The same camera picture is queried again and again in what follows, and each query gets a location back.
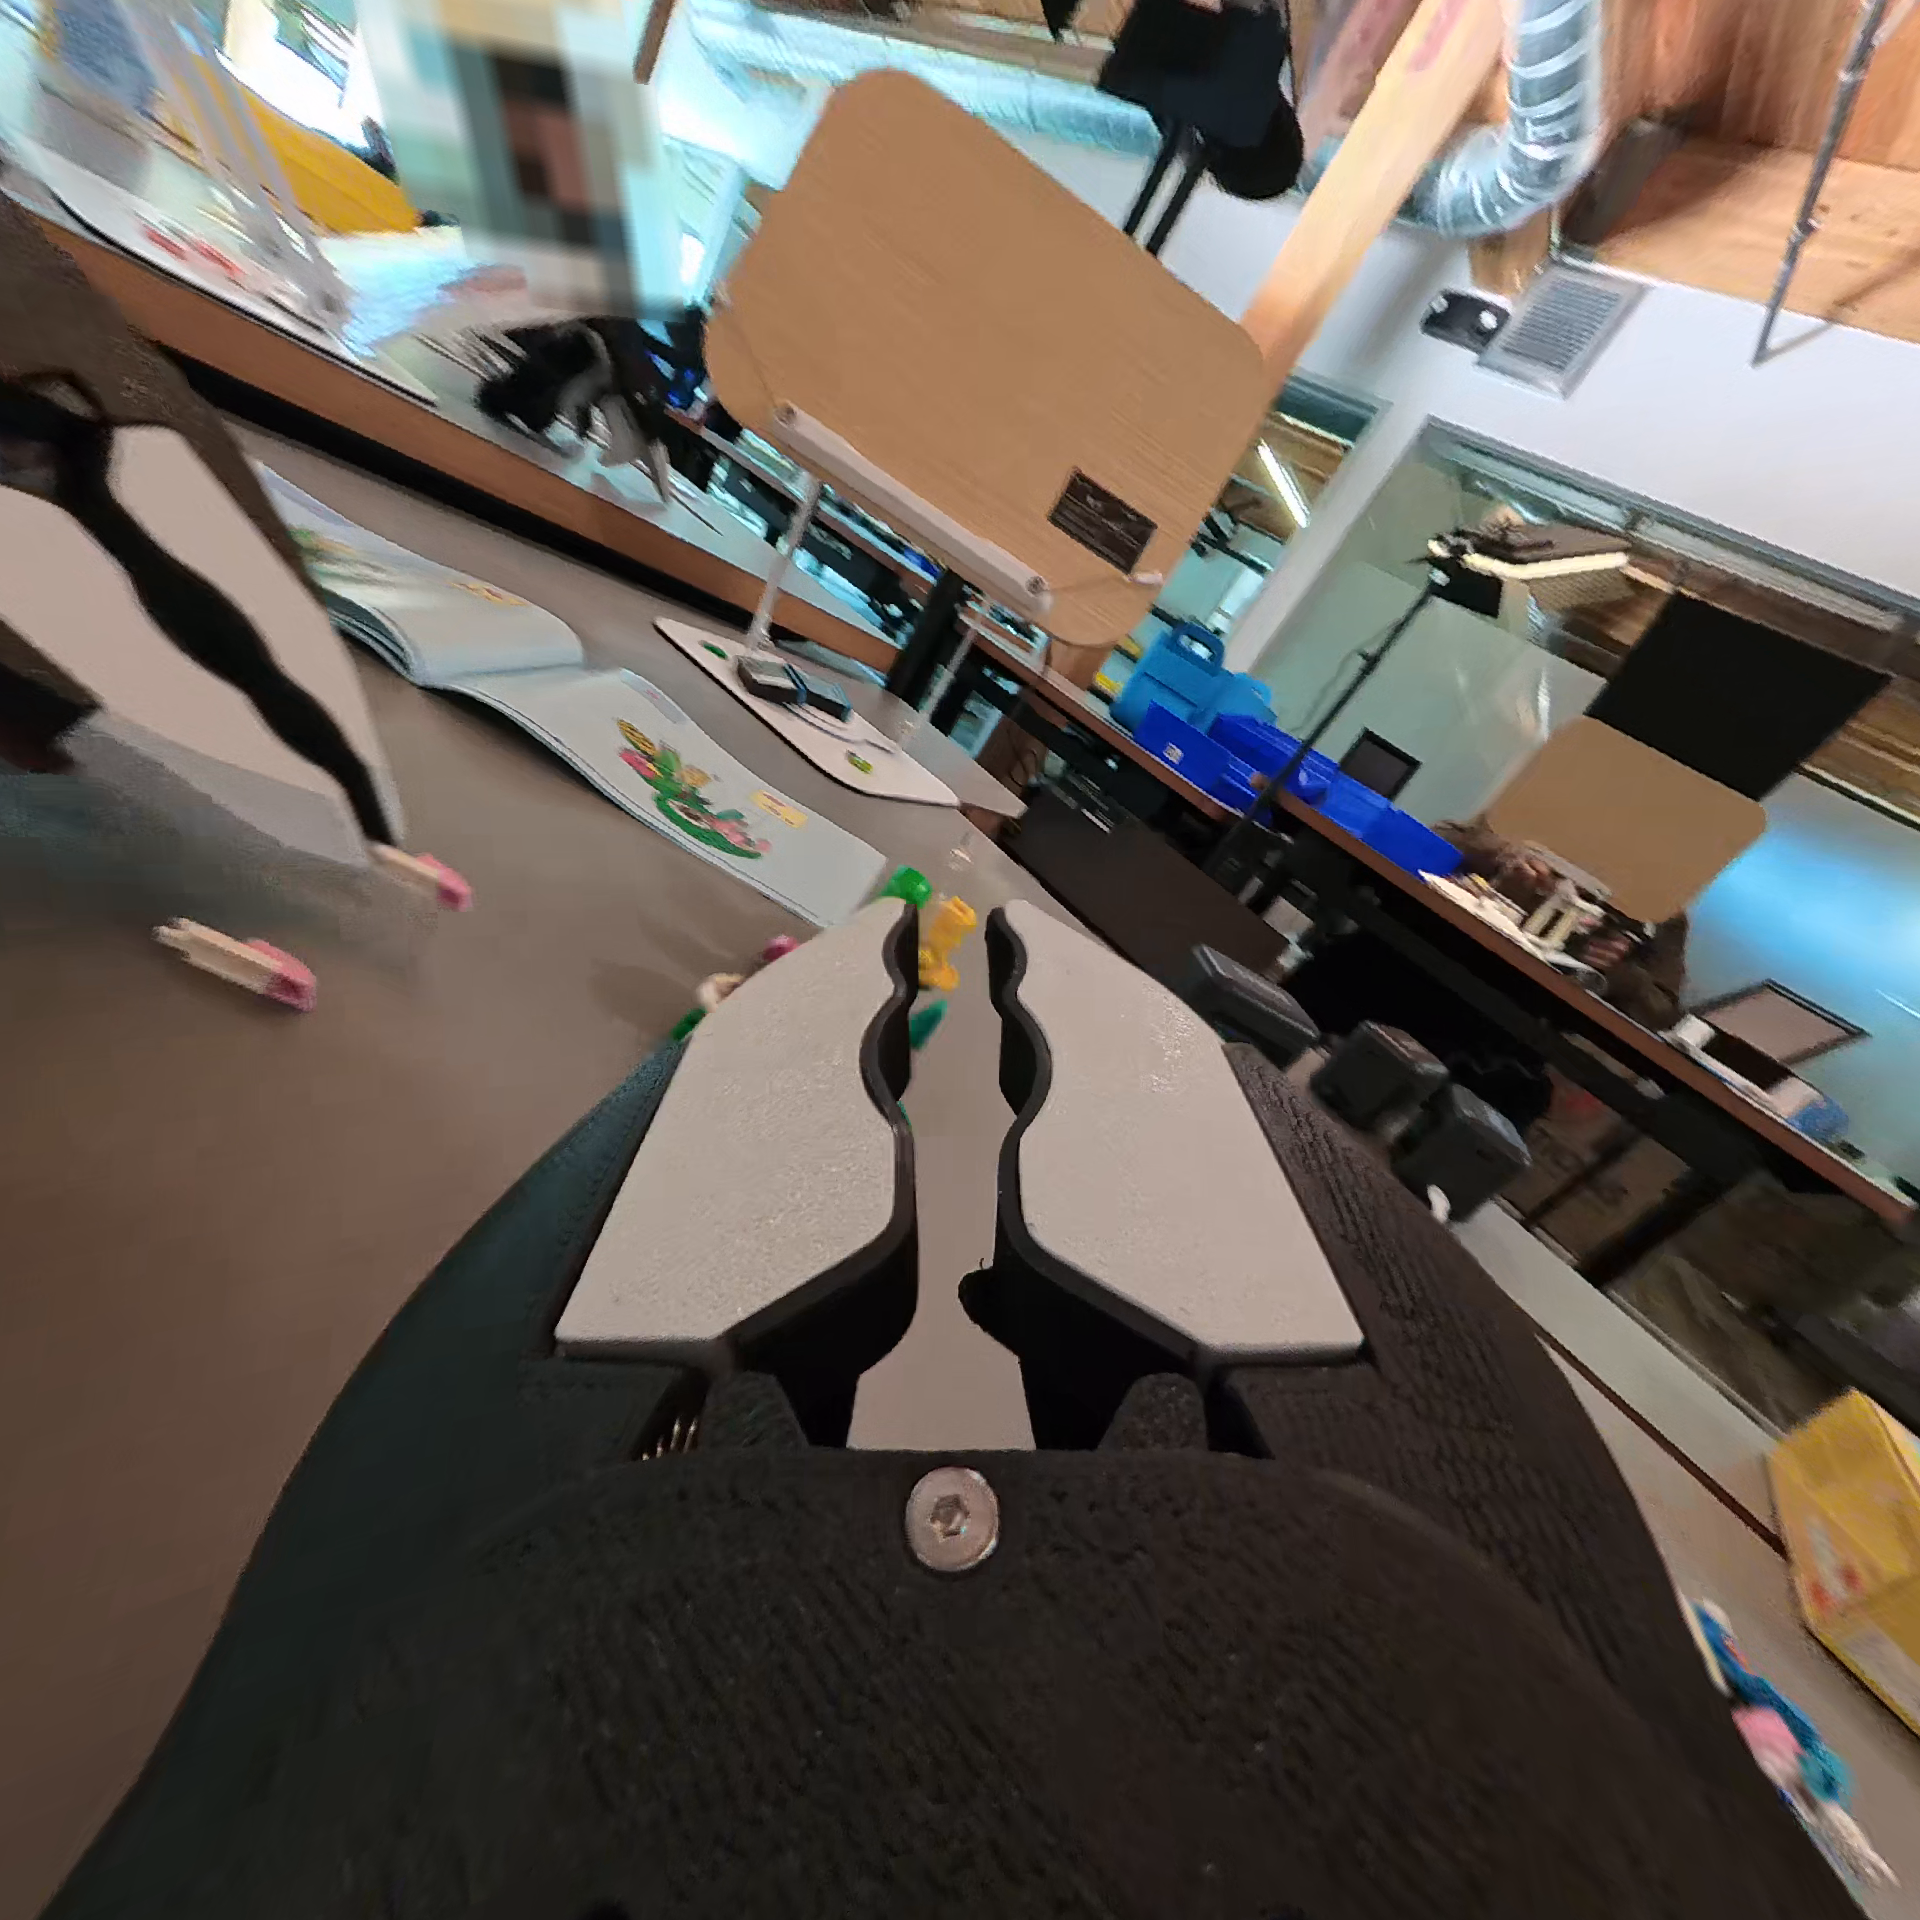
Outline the small wooden board stand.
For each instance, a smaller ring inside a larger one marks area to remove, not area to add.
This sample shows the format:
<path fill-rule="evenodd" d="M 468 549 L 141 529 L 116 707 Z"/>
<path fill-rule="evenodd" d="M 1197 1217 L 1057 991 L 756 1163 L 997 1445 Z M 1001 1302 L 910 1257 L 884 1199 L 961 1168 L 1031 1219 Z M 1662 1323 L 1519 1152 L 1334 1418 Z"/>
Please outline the small wooden board stand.
<path fill-rule="evenodd" d="M 1761 802 L 1585 715 L 1553 731 L 1480 816 L 1644 923 L 1692 911 L 1769 825 Z"/>

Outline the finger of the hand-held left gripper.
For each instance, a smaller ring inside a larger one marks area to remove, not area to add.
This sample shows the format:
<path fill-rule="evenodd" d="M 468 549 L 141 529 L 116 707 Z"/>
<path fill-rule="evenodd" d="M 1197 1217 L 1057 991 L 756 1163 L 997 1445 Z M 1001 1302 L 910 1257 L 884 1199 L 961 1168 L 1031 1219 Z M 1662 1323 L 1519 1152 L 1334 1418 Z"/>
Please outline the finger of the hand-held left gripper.
<path fill-rule="evenodd" d="M 312 698 L 338 730 L 352 769 L 385 799 L 385 755 L 341 637 L 250 525 L 209 485 L 188 490 L 209 507 L 209 533 L 159 506 L 159 481 L 112 481 L 135 521 L 181 535 L 188 565 L 262 642 L 270 664 Z M 145 611 L 101 535 L 46 496 L 4 488 L 4 630 L 62 671 L 103 710 L 103 731 L 196 787 L 270 840 L 364 866 L 384 825 L 364 827 L 344 784 L 288 747 L 250 698 L 193 661 Z"/>
<path fill-rule="evenodd" d="M 360 681 L 247 459 L 168 424 L 84 421 L 81 521 L 157 634 L 113 726 L 286 846 L 400 846 L 393 769 Z"/>

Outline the black battery pack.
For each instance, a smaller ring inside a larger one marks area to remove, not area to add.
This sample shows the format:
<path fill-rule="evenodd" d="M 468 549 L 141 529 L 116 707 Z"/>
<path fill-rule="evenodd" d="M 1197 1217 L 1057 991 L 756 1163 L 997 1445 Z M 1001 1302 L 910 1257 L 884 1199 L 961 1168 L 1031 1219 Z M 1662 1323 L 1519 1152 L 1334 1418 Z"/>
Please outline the black battery pack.
<path fill-rule="evenodd" d="M 740 691 L 766 707 L 816 714 L 833 726 L 845 726 L 852 719 L 842 681 L 813 675 L 783 657 L 738 657 L 734 675 Z"/>

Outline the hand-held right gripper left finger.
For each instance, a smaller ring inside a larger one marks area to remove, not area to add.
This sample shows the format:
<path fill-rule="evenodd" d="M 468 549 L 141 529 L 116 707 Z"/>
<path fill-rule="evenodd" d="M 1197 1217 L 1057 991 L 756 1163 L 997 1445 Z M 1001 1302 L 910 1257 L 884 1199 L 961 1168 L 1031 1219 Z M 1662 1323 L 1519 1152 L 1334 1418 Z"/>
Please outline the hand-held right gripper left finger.
<path fill-rule="evenodd" d="M 570 1361 L 740 1361 L 917 1227 L 918 913 L 873 901 L 692 1029 L 556 1327 Z"/>

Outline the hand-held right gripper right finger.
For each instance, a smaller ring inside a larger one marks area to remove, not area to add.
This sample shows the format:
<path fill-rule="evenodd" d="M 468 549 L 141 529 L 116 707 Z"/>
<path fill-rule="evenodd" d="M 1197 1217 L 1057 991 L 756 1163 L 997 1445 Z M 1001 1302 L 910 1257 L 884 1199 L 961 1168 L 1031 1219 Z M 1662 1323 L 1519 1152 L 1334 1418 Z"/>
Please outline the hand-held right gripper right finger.
<path fill-rule="evenodd" d="M 1152 1373 L 1354 1361 L 1354 1307 L 1222 1039 L 1033 903 L 997 907 L 983 939 L 1012 1114 L 991 1327 Z"/>

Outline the wall air vent grille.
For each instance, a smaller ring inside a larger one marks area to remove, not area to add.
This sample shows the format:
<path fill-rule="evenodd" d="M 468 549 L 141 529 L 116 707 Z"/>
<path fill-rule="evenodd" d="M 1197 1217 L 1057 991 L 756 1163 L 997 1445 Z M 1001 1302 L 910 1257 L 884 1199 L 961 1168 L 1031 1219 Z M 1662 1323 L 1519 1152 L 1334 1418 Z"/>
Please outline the wall air vent grille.
<path fill-rule="evenodd" d="M 1591 264 L 1553 261 L 1512 304 L 1478 371 L 1532 393 L 1565 400 L 1592 371 L 1646 298 L 1641 280 Z"/>

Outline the green lego flower model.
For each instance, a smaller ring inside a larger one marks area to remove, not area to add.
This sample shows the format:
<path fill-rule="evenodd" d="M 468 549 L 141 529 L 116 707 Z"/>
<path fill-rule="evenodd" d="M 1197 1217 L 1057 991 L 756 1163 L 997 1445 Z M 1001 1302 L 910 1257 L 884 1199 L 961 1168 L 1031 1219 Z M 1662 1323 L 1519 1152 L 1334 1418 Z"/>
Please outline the green lego flower model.
<path fill-rule="evenodd" d="M 879 885 L 876 899 L 904 901 L 918 913 L 918 1000 L 906 1021 L 906 1043 L 914 1051 L 921 1051 L 943 1024 L 948 1000 L 958 987 L 956 955 L 977 929 L 977 914 L 967 899 L 953 891 L 940 891 L 922 871 L 911 866 L 895 866 Z M 761 950 L 756 962 L 744 971 L 711 974 L 704 979 L 695 992 L 695 1003 L 673 1022 L 666 1039 L 672 1043 L 687 1041 L 696 1024 L 725 1003 L 750 976 L 767 970 L 797 947 L 797 938 L 780 936 Z"/>

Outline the wooden edged table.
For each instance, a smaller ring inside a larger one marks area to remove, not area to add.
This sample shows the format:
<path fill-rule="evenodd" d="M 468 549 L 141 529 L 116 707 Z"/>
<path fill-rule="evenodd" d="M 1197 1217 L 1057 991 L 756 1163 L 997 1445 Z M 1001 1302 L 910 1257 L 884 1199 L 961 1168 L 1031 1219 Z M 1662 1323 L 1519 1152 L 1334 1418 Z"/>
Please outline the wooden edged table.
<path fill-rule="evenodd" d="M 32 171 L 4 192 L 209 406 L 268 434 L 626 579 L 714 630 L 744 632 L 767 549 L 620 491 L 610 474 L 496 427 L 462 398 L 426 403 L 70 222 Z"/>

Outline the pink white lego piece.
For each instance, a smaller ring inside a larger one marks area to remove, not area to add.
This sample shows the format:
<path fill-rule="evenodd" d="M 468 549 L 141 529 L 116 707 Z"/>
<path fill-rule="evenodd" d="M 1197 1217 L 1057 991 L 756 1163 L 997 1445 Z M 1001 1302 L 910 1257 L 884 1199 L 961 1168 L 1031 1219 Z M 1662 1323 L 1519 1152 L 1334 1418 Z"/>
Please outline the pink white lego piece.
<path fill-rule="evenodd" d="M 320 1000 L 310 967 L 260 939 L 236 939 L 192 920 L 168 920 L 152 939 L 192 970 L 293 1014 L 312 1014 Z"/>
<path fill-rule="evenodd" d="M 385 845 L 367 845 L 373 866 L 398 887 L 434 907 L 464 914 L 472 911 L 472 890 L 464 877 L 431 855 L 415 855 Z"/>

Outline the black tool with grey tips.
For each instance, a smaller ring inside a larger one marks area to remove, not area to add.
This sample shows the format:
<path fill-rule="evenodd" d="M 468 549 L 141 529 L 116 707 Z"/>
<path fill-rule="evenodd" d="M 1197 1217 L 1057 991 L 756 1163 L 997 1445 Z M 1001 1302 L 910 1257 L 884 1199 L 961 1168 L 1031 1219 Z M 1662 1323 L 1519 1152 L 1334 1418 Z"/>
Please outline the black tool with grey tips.
<path fill-rule="evenodd" d="M 608 462 L 645 467 L 661 498 L 672 474 L 706 491 L 713 450 L 677 418 L 706 379 L 702 306 L 506 327 L 496 344 L 506 365 L 479 383 L 482 414 L 541 442 L 556 426 L 584 442 L 600 427 Z"/>

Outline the brown office desk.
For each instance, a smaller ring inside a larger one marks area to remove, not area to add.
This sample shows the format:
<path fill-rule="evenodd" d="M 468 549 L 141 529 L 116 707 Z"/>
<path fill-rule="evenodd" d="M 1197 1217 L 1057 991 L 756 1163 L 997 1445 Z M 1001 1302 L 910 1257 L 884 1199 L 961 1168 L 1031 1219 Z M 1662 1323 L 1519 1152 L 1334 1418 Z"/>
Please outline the brown office desk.
<path fill-rule="evenodd" d="M 1625 1274 L 1758 1168 L 1800 1168 L 1816 1190 L 1892 1231 L 1916 1223 L 1916 1191 L 1798 1134 L 1760 1098 L 1717 1078 L 1710 1064 L 1476 918 L 1440 880 L 1398 869 L 1310 805 L 1281 799 L 1279 808 L 1287 830 L 1277 899 L 1302 920 L 1302 952 L 1320 952 L 1349 929 L 1366 931 L 1685 1163 L 1687 1176 L 1668 1199 L 1583 1264 L 1596 1281 Z M 1276 929 L 1152 823 L 1121 810 L 1086 815 L 1070 800 L 1042 799 L 1008 834 L 1006 848 L 1078 921 L 1167 986 L 1183 970 L 1189 950 L 1204 939 L 1253 970 L 1279 961 Z"/>

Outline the yellow lego box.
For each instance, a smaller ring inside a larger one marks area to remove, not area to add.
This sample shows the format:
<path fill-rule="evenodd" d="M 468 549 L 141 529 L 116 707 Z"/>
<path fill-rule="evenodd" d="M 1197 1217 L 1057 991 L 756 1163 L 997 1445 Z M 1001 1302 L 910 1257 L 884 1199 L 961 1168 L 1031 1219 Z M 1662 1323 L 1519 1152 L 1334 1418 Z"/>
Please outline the yellow lego box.
<path fill-rule="evenodd" d="M 1810 1638 L 1916 1736 L 1916 1434 L 1848 1390 L 1778 1440 L 1766 1488 Z"/>

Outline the light panel on tripod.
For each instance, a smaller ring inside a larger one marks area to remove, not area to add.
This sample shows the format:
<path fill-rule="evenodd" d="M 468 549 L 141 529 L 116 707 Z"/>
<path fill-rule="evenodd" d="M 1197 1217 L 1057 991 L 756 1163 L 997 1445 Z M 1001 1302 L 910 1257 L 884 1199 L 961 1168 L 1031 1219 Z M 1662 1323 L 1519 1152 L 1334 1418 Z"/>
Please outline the light panel on tripod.
<path fill-rule="evenodd" d="M 1261 795 L 1245 810 L 1238 823 L 1222 833 L 1207 863 L 1207 877 L 1237 891 L 1244 885 L 1244 857 L 1258 853 L 1264 827 L 1279 810 L 1289 783 L 1313 753 L 1337 719 L 1354 703 L 1359 688 L 1390 658 L 1398 641 L 1444 587 L 1466 577 L 1488 579 L 1500 585 L 1534 585 L 1543 582 L 1576 579 L 1623 570 L 1632 558 L 1632 543 L 1620 533 L 1598 533 L 1560 521 L 1532 525 L 1506 521 L 1497 529 L 1453 529 L 1426 545 L 1424 582 L 1409 607 L 1375 641 L 1354 654 L 1354 667 L 1341 685 L 1334 699 L 1300 737 L 1294 755 L 1269 777 Z"/>

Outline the silver ventilation duct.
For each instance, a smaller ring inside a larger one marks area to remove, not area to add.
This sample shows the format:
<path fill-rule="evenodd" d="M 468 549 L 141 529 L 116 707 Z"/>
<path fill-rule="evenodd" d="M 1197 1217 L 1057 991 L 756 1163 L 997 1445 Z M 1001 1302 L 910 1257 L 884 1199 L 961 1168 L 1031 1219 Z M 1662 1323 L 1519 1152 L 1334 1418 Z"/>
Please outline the silver ventilation duct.
<path fill-rule="evenodd" d="M 1457 243 L 1556 209 L 1600 153 L 1602 2 L 1519 2 L 1503 45 L 1503 119 L 1432 160 L 1396 214 Z"/>

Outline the lego instruction booklet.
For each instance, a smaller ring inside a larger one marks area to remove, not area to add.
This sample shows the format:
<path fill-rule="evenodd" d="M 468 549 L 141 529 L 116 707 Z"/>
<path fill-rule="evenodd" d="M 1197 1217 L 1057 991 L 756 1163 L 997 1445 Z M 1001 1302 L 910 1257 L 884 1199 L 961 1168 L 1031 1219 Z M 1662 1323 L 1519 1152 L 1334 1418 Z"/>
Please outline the lego instruction booklet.
<path fill-rule="evenodd" d="M 590 664 L 573 630 L 528 600 L 253 472 L 336 632 L 402 679 L 502 719 L 641 827 L 809 926 L 877 894 L 876 848 L 729 758 L 661 686 Z"/>

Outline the wooden post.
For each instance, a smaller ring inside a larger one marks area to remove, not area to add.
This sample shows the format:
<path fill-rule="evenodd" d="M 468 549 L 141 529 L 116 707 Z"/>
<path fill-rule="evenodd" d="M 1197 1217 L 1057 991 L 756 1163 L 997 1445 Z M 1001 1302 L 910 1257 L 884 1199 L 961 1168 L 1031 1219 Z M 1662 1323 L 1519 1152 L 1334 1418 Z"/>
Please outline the wooden post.
<path fill-rule="evenodd" d="M 1503 56 L 1500 2 L 1424 2 L 1385 56 L 1350 130 L 1287 234 L 1238 325 L 1277 392 L 1378 234 Z"/>

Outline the stack of blue storage bins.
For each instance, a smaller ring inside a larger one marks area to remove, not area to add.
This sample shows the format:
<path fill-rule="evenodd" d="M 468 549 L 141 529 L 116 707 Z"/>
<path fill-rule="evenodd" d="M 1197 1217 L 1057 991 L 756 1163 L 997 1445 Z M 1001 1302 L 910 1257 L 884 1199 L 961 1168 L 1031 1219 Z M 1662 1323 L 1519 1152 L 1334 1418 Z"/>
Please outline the stack of blue storage bins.
<path fill-rule="evenodd" d="M 1276 726 L 1271 696 L 1229 672 L 1225 641 L 1182 624 L 1154 639 L 1110 705 L 1110 723 L 1152 762 L 1238 818 L 1300 738 Z M 1346 779 L 1337 760 L 1310 753 L 1287 791 L 1334 827 L 1414 877 L 1453 878 L 1461 853 L 1400 802 Z"/>

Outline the pile of colourful lego bricks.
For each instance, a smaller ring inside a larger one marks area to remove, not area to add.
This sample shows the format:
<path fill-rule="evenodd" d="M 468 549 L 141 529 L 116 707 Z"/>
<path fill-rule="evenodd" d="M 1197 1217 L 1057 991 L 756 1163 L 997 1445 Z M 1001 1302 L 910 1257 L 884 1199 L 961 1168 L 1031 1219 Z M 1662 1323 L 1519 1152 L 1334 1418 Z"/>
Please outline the pile of colourful lego bricks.
<path fill-rule="evenodd" d="M 1856 1821 L 1853 1778 L 1815 1722 L 1743 1657 L 1719 1605 L 1689 1595 L 1677 1605 L 1751 1761 L 1823 1864 L 1857 1904 L 1868 1890 L 1896 1888 L 1896 1874 Z"/>

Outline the black round object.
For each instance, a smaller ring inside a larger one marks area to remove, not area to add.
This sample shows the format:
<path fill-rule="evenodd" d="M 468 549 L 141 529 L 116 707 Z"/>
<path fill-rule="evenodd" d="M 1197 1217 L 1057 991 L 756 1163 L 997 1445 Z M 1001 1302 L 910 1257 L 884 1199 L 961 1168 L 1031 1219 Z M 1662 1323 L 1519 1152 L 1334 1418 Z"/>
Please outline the black round object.
<path fill-rule="evenodd" d="M 1304 167 L 1300 117 L 1284 89 L 1289 59 L 1284 6 L 1136 2 L 1094 88 L 1145 113 L 1164 137 L 1193 137 L 1228 198 L 1273 201 Z"/>

